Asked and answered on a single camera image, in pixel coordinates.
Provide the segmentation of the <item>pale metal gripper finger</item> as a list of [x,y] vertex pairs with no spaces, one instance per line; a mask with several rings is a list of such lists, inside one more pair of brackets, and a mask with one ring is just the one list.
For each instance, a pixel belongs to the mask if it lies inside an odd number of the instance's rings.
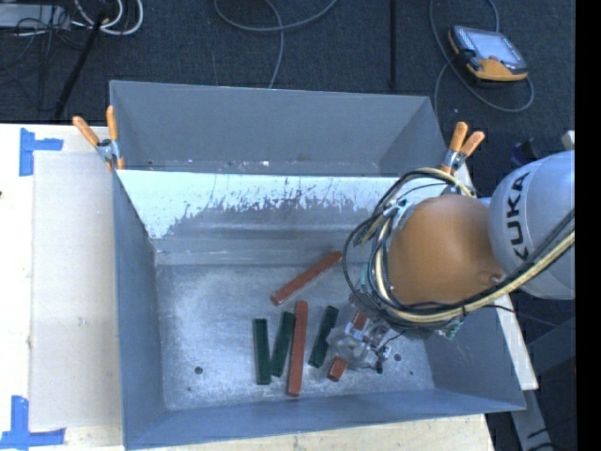
[[347,363],[356,362],[362,354],[361,333],[351,322],[333,329],[333,348],[335,355]]
[[376,367],[381,332],[378,330],[364,331],[362,334],[362,354],[360,367]]

